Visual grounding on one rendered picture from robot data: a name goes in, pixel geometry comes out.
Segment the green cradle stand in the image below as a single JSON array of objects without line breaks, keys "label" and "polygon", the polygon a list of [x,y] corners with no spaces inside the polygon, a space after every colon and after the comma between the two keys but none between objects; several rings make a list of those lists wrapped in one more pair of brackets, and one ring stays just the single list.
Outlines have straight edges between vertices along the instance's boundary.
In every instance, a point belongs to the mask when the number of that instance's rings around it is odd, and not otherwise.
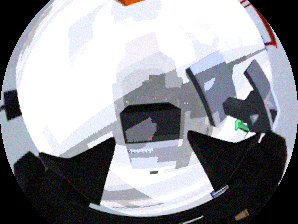
[{"label": "green cradle stand", "polygon": [[242,120],[235,120],[234,125],[235,125],[234,131],[238,131],[239,129],[239,131],[243,131],[245,133],[249,132],[249,127],[247,127],[246,124],[243,124]]}]

